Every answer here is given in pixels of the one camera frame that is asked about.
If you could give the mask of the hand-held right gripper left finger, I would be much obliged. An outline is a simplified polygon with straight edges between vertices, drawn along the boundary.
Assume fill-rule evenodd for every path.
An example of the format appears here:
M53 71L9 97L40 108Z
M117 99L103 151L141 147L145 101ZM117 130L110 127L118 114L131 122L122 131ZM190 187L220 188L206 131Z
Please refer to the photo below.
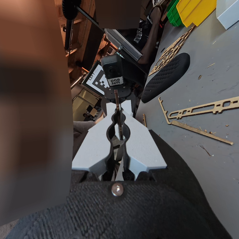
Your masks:
M88 130L72 161L72 170L88 171L102 176L101 180L112 180L115 168L112 138L117 117L117 111L110 112Z

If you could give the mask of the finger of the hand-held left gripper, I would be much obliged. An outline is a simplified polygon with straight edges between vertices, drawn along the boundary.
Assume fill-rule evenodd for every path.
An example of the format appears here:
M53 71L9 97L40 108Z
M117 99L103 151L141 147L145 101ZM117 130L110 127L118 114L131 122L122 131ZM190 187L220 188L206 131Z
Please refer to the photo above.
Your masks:
M123 117L123 113L129 114L131 117L133 117L133 112L132 112L132 105L131 105L131 100L125 100L120 104L120 117Z
M106 103L106 115L108 115L111 112L116 111L116 104L115 103Z

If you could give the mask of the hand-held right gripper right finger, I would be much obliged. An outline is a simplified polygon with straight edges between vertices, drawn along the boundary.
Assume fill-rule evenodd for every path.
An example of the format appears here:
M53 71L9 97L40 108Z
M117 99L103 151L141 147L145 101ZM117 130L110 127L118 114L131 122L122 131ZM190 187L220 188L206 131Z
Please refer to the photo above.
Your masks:
M165 169L167 164L150 131L125 110L121 110L124 181L135 181L141 172Z

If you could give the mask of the notched wooden model part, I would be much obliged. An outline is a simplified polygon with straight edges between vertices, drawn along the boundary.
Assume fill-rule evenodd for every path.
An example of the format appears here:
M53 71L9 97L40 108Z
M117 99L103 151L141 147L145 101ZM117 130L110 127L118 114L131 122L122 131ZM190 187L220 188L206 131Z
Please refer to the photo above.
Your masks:
M118 90L114 90L115 94L115 102L116 102L116 115L117 115L117 124L118 124L118 129L119 129L119 139L123 140L123 130L122 130L122 123L121 123L121 107L119 104L119 97L118 97Z

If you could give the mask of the another person's forearm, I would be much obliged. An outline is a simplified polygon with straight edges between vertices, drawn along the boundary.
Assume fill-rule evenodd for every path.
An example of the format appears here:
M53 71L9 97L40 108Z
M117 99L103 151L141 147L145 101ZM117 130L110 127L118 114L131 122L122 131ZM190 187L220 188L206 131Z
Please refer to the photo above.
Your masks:
M139 59L139 64L148 64L150 56L156 47L157 35L159 29L159 23L162 15L162 7L157 5L153 8L150 14L150 19L152 21L151 30L148 36L148 40L142 49L143 56Z

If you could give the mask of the slotted wooden model part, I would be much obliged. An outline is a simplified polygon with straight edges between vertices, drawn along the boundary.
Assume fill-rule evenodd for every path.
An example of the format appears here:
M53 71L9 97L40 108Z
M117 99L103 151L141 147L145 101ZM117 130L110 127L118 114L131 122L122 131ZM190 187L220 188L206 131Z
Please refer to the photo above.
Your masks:
M173 111L169 113L168 118L179 120L182 119L183 117L202 115L207 113L220 114L224 111L238 108L239 108L239 97L237 96L199 106L180 109L178 111Z

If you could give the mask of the person's grey trousers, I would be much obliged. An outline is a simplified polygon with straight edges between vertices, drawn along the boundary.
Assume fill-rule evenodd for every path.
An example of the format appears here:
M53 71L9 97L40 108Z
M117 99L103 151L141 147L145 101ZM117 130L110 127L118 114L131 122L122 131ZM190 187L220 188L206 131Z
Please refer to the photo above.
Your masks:
M94 121L73 121L73 155L74 159L76 153L78 152L82 142L84 141L88 130L92 128L96 122Z

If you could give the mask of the pale cabinet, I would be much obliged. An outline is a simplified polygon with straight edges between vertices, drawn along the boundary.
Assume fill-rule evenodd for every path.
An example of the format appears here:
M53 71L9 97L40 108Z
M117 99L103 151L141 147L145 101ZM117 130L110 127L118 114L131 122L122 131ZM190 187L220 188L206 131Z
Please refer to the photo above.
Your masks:
M95 121L101 113L101 97L88 89L82 89L72 100L73 120Z

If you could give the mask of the metal case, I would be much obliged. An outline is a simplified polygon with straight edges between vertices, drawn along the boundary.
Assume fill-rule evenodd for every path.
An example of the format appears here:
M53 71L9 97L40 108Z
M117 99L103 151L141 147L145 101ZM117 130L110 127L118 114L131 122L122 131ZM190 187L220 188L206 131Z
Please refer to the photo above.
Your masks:
M118 30L105 28L106 38L114 44L119 51L124 50L130 57L132 57L136 62L143 56L141 51L139 51L130 41L126 39Z

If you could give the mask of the metal pipe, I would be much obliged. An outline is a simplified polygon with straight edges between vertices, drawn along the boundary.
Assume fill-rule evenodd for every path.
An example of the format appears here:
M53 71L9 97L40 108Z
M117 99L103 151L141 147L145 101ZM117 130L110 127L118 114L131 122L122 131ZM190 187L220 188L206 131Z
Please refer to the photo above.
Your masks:
M81 84L87 75L88 73L83 72L79 78L77 78L70 84L70 89L72 90L77 84Z

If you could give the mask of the thin notched wooden strip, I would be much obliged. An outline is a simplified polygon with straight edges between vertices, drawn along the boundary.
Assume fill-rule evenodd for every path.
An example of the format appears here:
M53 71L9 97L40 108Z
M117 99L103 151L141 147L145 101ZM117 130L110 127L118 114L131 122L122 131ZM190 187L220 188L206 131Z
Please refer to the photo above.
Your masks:
M159 100L159 103L160 103L161 109L162 109L162 111L163 111L163 114L164 114L164 116L165 116L165 119L166 119L167 124L171 124L171 122L169 121L168 116L167 116L168 111L166 111L166 110L164 109L164 107L163 107L163 104L162 104L162 103L163 103L163 100L161 100L160 97L158 98L158 100Z

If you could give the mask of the wooden rack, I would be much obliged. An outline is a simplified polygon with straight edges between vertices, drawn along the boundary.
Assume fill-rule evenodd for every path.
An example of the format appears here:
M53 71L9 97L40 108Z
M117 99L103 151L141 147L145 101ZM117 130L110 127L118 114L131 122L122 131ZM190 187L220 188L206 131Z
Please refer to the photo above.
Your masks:
M76 63L83 61L91 25L94 24L80 12L75 19L67 20L63 15L62 0L54 0L54 3L68 63L68 72L69 74L79 74L79 66ZM94 16L95 0L82 0L80 7L91 17Z

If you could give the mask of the metal rod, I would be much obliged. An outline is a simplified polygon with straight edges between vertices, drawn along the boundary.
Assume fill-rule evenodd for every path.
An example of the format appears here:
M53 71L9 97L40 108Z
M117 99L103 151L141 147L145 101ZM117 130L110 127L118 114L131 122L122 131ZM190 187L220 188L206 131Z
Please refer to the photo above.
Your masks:
M76 6L76 5L75 5L75 8L76 8L80 13L82 13L88 20L90 20L91 23L93 23L93 24L94 24L95 26L97 26L100 30L102 30L103 32L105 32L104 28L101 28L101 27L99 26L98 22L96 22L96 21L94 20L94 18L91 17L85 10L83 10L81 7L78 7L78 6Z

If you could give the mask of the small dark twig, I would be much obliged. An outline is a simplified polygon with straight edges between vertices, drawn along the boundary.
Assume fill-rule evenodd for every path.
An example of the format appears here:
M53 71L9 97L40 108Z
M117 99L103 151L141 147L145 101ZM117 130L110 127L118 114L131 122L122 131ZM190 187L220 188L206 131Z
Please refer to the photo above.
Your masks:
M209 157L211 157L210 153L204 148L204 146L200 145L200 147L205 150L205 152L209 155Z

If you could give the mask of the laser-cut plywood sheet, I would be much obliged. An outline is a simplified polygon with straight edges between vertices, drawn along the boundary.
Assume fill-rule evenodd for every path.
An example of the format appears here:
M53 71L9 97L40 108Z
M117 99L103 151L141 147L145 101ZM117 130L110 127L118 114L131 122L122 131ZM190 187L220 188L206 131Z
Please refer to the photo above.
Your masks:
M159 60L151 70L148 76L156 73L166 66L179 52L181 47L184 45L187 38L190 36L191 32L195 29L195 25L191 27L186 33L180 36L174 43L172 43L167 49L164 50Z

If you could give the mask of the black wheel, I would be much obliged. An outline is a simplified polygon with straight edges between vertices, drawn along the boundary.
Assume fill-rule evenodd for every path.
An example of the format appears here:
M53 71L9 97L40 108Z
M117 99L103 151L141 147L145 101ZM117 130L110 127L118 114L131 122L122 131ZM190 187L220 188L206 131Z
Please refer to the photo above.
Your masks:
M78 14L78 9L81 0L62 0L63 15L67 20L73 20Z

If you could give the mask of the green plastic bin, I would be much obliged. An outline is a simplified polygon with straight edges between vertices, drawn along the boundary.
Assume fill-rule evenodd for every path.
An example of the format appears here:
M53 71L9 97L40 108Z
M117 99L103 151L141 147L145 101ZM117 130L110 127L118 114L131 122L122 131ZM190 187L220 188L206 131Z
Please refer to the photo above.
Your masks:
M172 26L174 27L184 27L184 24L180 18L177 10L177 4L179 0L172 0L167 8L167 18Z

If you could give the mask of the yellow plastic bin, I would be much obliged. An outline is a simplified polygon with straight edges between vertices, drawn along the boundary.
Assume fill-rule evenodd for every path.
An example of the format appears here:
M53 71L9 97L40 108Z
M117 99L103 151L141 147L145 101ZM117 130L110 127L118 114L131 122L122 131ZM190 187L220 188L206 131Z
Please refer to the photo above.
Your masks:
M189 27L192 23L199 26L216 6L216 0L179 0L176 8L184 26Z

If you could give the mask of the white box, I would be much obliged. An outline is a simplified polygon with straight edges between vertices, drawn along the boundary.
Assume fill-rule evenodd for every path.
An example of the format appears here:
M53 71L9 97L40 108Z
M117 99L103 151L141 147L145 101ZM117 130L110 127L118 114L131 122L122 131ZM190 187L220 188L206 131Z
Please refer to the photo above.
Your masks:
M217 0L216 18L227 30L239 21L238 0Z

